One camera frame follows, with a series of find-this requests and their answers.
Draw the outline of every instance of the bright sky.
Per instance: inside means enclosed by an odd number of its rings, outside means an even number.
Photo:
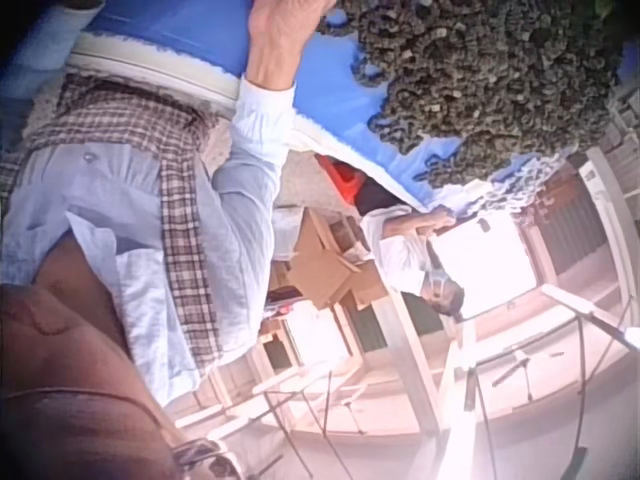
[[[518,229],[507,213],[485,217],[432,239],[442,264],[465,289],[462,315],[471,318],[536,287],[536,277]]]

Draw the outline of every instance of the shirt sleeve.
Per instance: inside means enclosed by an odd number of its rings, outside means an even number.
[[[231,123],[231,155],[212,178],[240,248],[265,285],[274,248],[273,202],[293,128],[294,91],[267,91],[241,80]]]

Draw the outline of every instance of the person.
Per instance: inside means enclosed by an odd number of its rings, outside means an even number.
[[[417,212],[371,177],[365,179],[354,204],[386,285],[424,298],[439,314],[458,317],[464,289],[442,268],[434,268],[428,241],[435,230],[455,225],[455,216],[444,207]]]
[[[16,478],[173,479],[211,456],[236,478],[220,445],[180,448],[162,406],[257,340],[294,77],[333,4],[255,0],[211,181],[205,113],[91,77],[68,76],[56,117],[3,157],[0,461]]]

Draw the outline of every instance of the sunglasses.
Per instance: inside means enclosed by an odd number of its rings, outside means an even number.
[[[185,479],[189,478],[189,472],[208,464],[207,469],[216,480],[245,480],[235,455],[213,440],[202,438],[180,445],[173,449],[173,459]]]

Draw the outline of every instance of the man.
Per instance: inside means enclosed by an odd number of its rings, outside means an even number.
[[[294,77],[333,3],[255,0],[231,157],[211,181],[204,114],[92,78],[68,77],[56,118],[2,159],[0,454],[14,470],[180,478],[160,405],[256,341]]]
[[[445,208],[414,211],[368,177],[356,195],[360,224],[384,282],[422,297],[438,313],[457,316],[464,290],[442,269],[432,267],[428,237],[456,220]]]

